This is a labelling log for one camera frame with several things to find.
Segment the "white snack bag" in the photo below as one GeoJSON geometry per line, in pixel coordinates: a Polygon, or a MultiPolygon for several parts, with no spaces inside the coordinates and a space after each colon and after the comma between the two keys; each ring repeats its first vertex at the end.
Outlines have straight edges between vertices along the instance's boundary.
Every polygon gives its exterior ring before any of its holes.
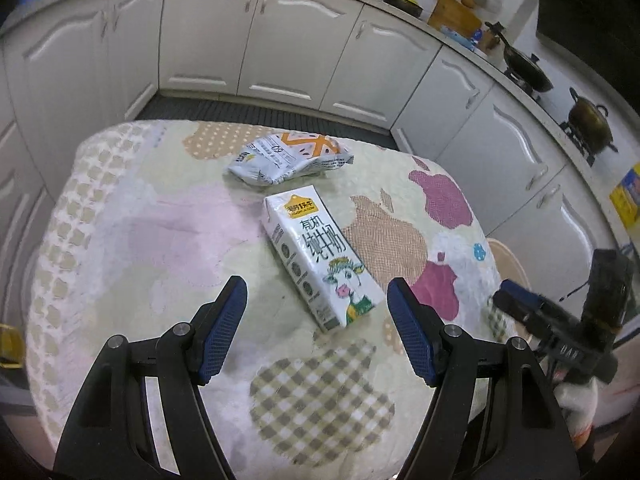
{"type": "Polygon", "coordinates": [[[323,332],[385,299],[313,186],[266,197],[262,224],[323,332]]]}
{"type": "Polygon", "coordinates": [[[333,137],[274,128],[242,147],[228,169],[254,186],[270,186],[353,163],[353,155],[333,137]]]}

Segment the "tablecloth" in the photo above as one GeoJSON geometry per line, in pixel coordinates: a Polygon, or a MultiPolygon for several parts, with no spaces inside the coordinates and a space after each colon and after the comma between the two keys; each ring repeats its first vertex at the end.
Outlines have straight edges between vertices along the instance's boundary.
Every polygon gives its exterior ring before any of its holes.
{"type": "MultiPolygon", "coordinates": [[[[318,329],[260,225],[263,197],[283,190],[316,186],[384,290],[403,276],[446,322],[495,339],[483,314],[499,285],[494,258],[441,167],[341,139],[353,164],[248,186],[225,168],[269,131],[133,122],[80,146],[41,246],[28,323],[31,391],[54,447],[109,336],[159,336],[239,274],[248,306],[222,372],[201,388],[237,478],[375,480],[399,471],[433,391],[415,376],[385,303],[336,333],[318,329]]],[[[177,471],[147,382],[161,464],[177,471]]],[[[479,381],[473,413],[485,391],[479,381]]]]}

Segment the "screw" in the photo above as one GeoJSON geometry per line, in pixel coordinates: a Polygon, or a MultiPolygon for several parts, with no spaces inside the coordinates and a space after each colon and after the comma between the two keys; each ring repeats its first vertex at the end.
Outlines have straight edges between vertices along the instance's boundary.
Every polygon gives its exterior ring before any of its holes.
{"type": "Polygon", "coordinates": [[[186,335],[191,330],[191,325],[189,323],[178,323],[174,325],[173,332],[175,335],[186,335]]]}
{"type": "Polygon", "coordinates": [[[524,350],[528,346],[527,342],[524,341],[524,339],[521,337],[512,337],[511,344],[513,345],[514,348],[517,348],[518,350],[524,350]]]}
{"type": "Polygon", "coordinates": [[[458,325],[445,325],[444,333],[451,337],[459,337],[462,334],[462,329],[458,325]]]}
{"type": "Polygon", "coordinates": [[[121,335],[112,335],[107,341],[107,346],[109,348],[117,348],[123,342],[124,342],[124,338],[121,335]]]}

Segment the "white cabinet door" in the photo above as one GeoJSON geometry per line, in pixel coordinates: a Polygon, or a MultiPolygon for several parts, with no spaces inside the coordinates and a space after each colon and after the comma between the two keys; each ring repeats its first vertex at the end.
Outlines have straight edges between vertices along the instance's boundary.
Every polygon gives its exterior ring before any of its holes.
{"type": "Polygon", "coordinates": [[[0,322],[24,330],[31,279],[53,200],[15,123],[0,62],[0,322]]]}
{"type": "Polygon", "coordinates": [[[236,94],[258,0],[164,0],[160,88],[236,94]]]}
{"type": "MultiPolygon", "coordinates": [[[[594,249],[616,247],[593,195],[571,165],[491,236],[513,251],[532,290],[555,301],[587,281],[594,249]]],[[[587,290],[562,306],[579,318],[587,290]]]]}
{"type": "Polygon", "coordinates": [[[527,109],[496,85],[436,161],[489,233],[542,189],[566,158],[527,109]]]}
{"type": "Polygon", "coordinates": [[[361,8],[356,0],[258,0],[238,94],[317,110],[361,8]]]}
{"type": "Polygon", "coordinates": [[[389,129],[442,44],[365,6],[320,109],[389,129]]]}
{"type": "Polygon", "coordinates": [[[68,178],[78,144],[113,124],[108,0],[65,0],[4,38],[15,115],[52,196],[68,178]]]}
{"type": "Polygon", "coordinates": [[[443,46],[391,128],[415,155],[435,160],[478,108],[494,80],[443,46]]]}
{"type": "Polygon", "coordinates": [[[162,0],[110,0],[109,68],[117,121],[131,121],[158,90],[162,0]]]}

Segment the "wok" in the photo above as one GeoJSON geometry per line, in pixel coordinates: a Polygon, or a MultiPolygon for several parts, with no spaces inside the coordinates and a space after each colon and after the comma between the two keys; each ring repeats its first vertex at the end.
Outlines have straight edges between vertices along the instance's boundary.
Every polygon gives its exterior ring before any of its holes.
{"type": "Polygon", "coordinates": [[[538,56],[535,54],[531,54],[531,57],[525,56],[517,48],[511,46],[502,34],[504,27],[500,22],[494,24],[485,22],[484,24],[504,43],[504,60],[513,73],[529,83],[536,92],[548,92],[554,87],[546,74],[536,64],[538,56]]]}

